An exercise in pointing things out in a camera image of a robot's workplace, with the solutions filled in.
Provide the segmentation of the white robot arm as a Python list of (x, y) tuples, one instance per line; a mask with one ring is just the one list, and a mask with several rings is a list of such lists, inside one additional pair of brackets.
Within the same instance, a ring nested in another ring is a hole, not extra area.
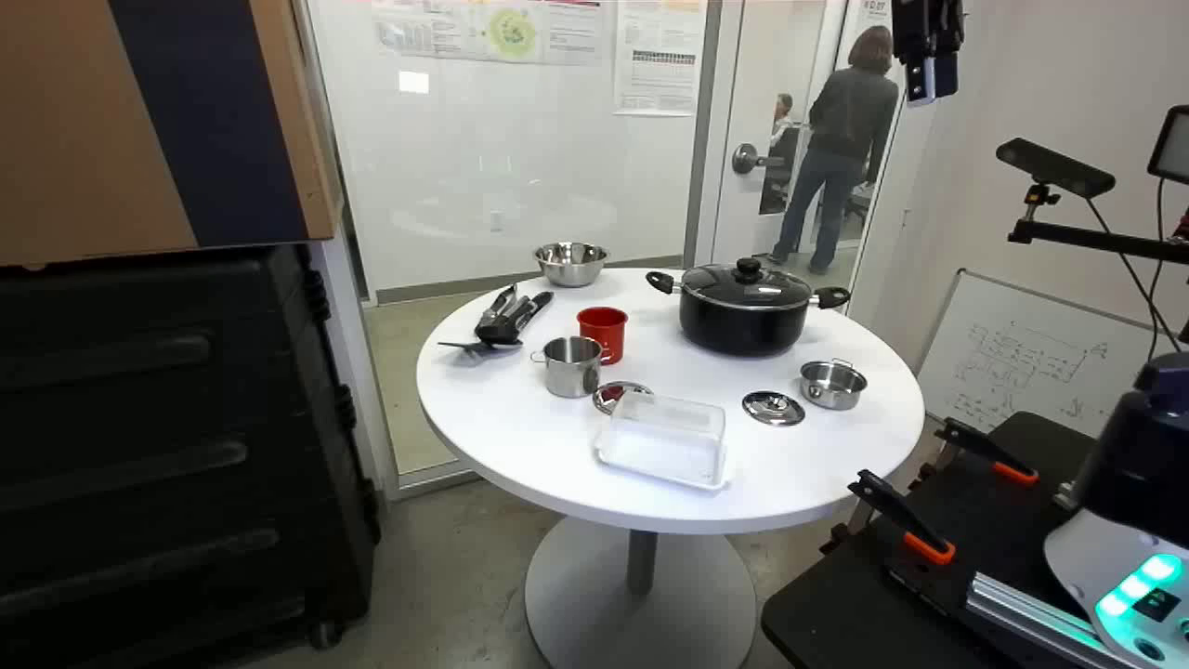
[(1136, 669), (1189, 669), (1189, 356), (1157, 353), (1063, 485), (1044, 561)]

